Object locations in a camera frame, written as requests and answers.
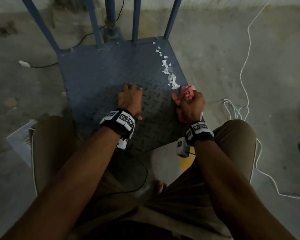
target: coiled white cable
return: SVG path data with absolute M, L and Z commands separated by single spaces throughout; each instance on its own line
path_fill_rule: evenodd
M 247 105 L 246 105 L 246 106 L 241 106 L 239 109 L 237 109 L 237 108 L 235 107 L 235 105 L 234 105 L 229 99 L 223 99 L 223 104 L 224 104 L 224 106 L 225 106 L 227 112 L 229 113 L 230 120 L 232 119 L 232 117 L 231 117 L 230 110 L 229 110 L 228 107 L 227 107 L 227 104 L 229 104 L 230 107 L 233 109 L 233 113 L 234 113 L 234 118 L 235 118 L 235 119 L 239 119 L 239 117 L 240 117 L 240 120 L 242 120 L 242 115 L 241 115 L 241 113 L 240 113 L 240 110 L 241 110 L 241 109 L 245 109 L 245 108 L 248 109 L 247 114 L 246 114 L 246 116 L 244 117 L 244 121 L 246 121 L 246 118 L 247 118 L 247 116 L 248 116 L 248 114 L 249 114 L 249 97 L 248 97 L 248 93 L 247 93 L 246 89 L 244 88 L 244 85 L 243 85 L 243 83 L 242 83 L 242 78 L 241 78 L 242 71 L 244 70 L 244 67 L 245 67 L 245 65 L 246 65 L 246 63 L 247 63 L 247 60 L 248 60 L 249 55 L 250 55 L 250 49 L 251 49 L 251 36 L 250 36 L 249 29 L 250 29 L 250 26 L 253 24 L 253 22 L 256 20 L 256 18 L 259 16 L 259 14 L 264 10 L 264 8 L 268 5 L 269 2 L 270 2 L 270 0 L 268 0 L 268 1 L 266 2 L 266 4 L 263 6 L 263 8 L 261 8 L 260 12 L 258 12 L 258 14 L 255 16 L 255 18 L 254 18 L 254 19 L 252 20 L 252 22 L 249 24 L 248 29 L 247 29 L 248 37 L 249 37 L 249 49 L 248 49 L 248 55 L 247 55 L 246 60 L 244 61 L 244 64 L 243 64 L 243 66 L 242 66 L 242 69 L 241 69 L 240 75 L 239 75 L 239 77 L 240 77 L 240 82 L 241 82 L 241 86 L 242 86 L 242 88 L 243 88 L 243 90 L 244 90 L 244 92 L 245 92 L 245 94 L 246 94 L 246 96 L 247 96 Z M 258 145 L 258 144 L 260 145 L 260 152 L 259 152 L 259 154 L 258 154 L 258 156 L 257 156 L 257 145 Z M 267 177 L 269 177 L 269 178 L 271 179 L 271 181 L 272 181 L 272 183 L 273 183 L 273 186 L 274 186 L 274 188 L 275 188 L 275 190 L 276 190 L 276 192 L 277 192 L 278 195 L 285 196 L 285 197 L 289 197 L 289 198 L 293 198 L 293 199 L 300 199 L 300 195 L 297 195 L 297 194 L 285 194 L 285 193 L 280 193 L 280 192 L 279 192 L 279 189 L 278 189 L 278 186 L 277 186 L 277 183 L 275 182 L 275 180 L 274 180 L 269 174 L 263 172 L 262 170 L 260 170 L 260 169 L 258 168 L 258 161 L 259 161 L 259 159 L 260 159 L 261 153 L 262 153 L 262 144 L 261 144 L 260 140 L 257 138 L 257 139 L 256 139 L 256 148 L 255 148 L 255 153 L 254 153 L 253 166 L 254 166 L 260 173 L 264 174 L 265 176 L 267 176 Z M 250 183 L 251 183 L 251 180 L 252 180 L 252 174 L 253 174 L 253 170 L 252 170 L 251 177 L 250 177 Z

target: cable connector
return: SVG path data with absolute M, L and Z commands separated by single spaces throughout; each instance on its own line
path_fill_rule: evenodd
M 22 60 L 19 60 L 18 63 L 20 65 L 22 65 L 23 67 L 27 67 L 27 68 L 30 68 L 30 64 L 28 62 L 25 62 L 25 61 L 22 61 Z

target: leg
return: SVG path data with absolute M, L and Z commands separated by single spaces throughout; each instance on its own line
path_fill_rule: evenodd
M 83 141 L 77 136 L 72 120 L 59 116 L 48 117 L 35 124 L 30 130 L 30 137 L 33 180 L 36 192 L 40 193 Z M 90 221 L 93 221 L 93 226 L 97 226 L 114 220 L 136 207 L 135 198 L 129 194 L 100 197 L 122 191 L 124 189 L 120 183 L 106 170 L 96 192 L 75 225 L 78 227 L 76 233 L 85 234 L 89 231 L 92 224 L 87 223 Z
M 234 165 L 250 179 L 256 135 L 242 120 L 231 120 L 214 131 L 215 141 Z M 216 216 L 201 171 L 195 160 L 179 178 L 146 207 L 214 233 L 230 236 L 227 227 Z

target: crumpled cloth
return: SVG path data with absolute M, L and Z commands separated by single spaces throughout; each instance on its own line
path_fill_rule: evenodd
M 172 99 L 175 101 L 176 105 L 179 106 L 176 108 L 176 113 L 178 114 L 179 121 L 182 123 L 187 123 L 187 121 L 184 119 L 184 116 L 182 114 L 180 101 L 182 98 L 184 98 L 187 102 L 191 101 L 194 97 L 193 90 L 196 90 L 195 86 L 182 86 L 179 96 L 177 96 L 175 93 L 171 94 Z

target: metal platform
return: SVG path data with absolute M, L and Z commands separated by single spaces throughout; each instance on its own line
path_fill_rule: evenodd
M 180 86 L 187 85 L 180 65 L 168 41 L 181 0 L 175 0 L 164 36 L 137 39 L 141 0 L 134 2 L 132 40 L 101 42 L 92 0 L 85 0 L 94 30 L 96 45 L 61 50 L 45 26 L 31 0 L 22 0 L 57 53 L 66 88 L 68 104 L 79 132 L 90 137 L 99 122 L 118 105 L 117 95 L 124 83 L 142 86 L 142 117 L 136 125 L 127 149 L 137 155 L 178 140 L 182 123 L 171 98 L 168 74 L 164 74 L 163 56 L 168 56 L 169 71 Z M 158 46 L 163 56 L 156 52 Z

